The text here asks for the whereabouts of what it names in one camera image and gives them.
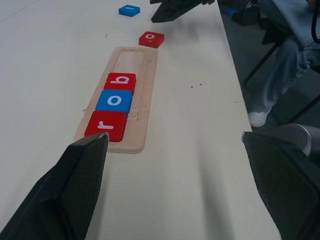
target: wooden tray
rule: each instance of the wooden tray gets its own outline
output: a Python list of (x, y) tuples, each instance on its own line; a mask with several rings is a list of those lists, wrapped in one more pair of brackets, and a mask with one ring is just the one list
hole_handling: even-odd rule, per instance
[(104, 89), (108, 74), (111, 72), (134, 73), (136, 74), (137, 81), (123, 140), (121, 142), (110, 142), (108, 151), (131, 154), (140, 153), (144, 149), (146, 141), (157, 59), (157, 49), (147, 47), (117, 47), (113, 51), (89, 105), (84, 112), (84, 117), (75, 132), (74, 141), (85, 136), (86, 128), (96, 108), (100, 94)]

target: gray floor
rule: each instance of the gray floor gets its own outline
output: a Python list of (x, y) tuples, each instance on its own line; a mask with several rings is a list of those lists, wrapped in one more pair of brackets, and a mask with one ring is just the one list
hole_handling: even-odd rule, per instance
[[(237, 75), (239, 81), (242, 82), (272, 45), (261, 44), (265, 31), (261, 30), (258, 25), (240, 26), (231, 20), (230, 15), (223, 12), (223, 6), (220, 9)], [(252, 96), (261, 87), (268, 72), (272, 69), (274, 59), (275, 55), (271, 56), (251, 79), (247, 87), (242, 87), (247, 109)], [(285, 123), (318, 95), (320, 95), (320, 74), (310, 70), (278, 100), (272, 108), (265, 126), (257, 128), (255, 131), (266, 131)], [(320, 128), (320, 104), (302, 116), (297, 123)]]

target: jeans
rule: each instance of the jeans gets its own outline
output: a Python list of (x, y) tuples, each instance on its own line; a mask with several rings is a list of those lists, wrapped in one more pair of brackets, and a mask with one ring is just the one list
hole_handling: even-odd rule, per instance
[[(275, 26), (285, 33), (290, 32), (286, 20), (271, 0), (261, 0), (260, 6)], [(269, 112), (278, 98), (293, 86), (303, 73), (310, 67), (318, 65), (320, 65), (320, 49), (303, 49), (294, 35), (289, 36), (278, 49), (274, 66), (251, 103), (251, 111)]]

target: small red tile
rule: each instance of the small red tile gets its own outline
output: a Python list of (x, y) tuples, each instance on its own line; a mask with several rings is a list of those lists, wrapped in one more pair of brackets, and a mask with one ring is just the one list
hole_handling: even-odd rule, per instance
[(161, 33), (146, 31), (139, 38), (139, 45), (157, 49), (164, 42), (165, 35)]
[(120, 142), (124, 137), (127, 115), (125, 112), (94, 111), (84, 136), (109, 133), (110, 142)]
[(136, 75), (134, 73), (111, 72), (106, 79), (106, 83), (103, 89), (125, 90), (131, 91), (132, 94), (134, 94), (135, 86)]

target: black chair leg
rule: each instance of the black chair leg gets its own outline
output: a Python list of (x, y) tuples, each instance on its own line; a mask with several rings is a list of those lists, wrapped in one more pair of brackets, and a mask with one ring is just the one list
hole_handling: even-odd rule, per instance
[(275, 43), (273, 47), (266, 53), (266, 55), (261, 59), (261, 61), (255, 66), (255, 68), (249, 73), (249, 75), (243, 80), (242, 86), (246, 86), (249, 80), (256, 74), (256, 72), (261, 68), (261, 66), (270, 58), (270, 56), (277, 50), (280, 45)]
[(287, 124), (294, 123), (298, 118), (300, 118), (303, 114), (305, 114), (307, 111), (309, 111), (314, 105), (320, 102), (320, 95), (317, 96), (312, 102), (308, 104), (304, 109), (302, 109), (300, 112), (298, 112), (293, 118), (291, 118)]

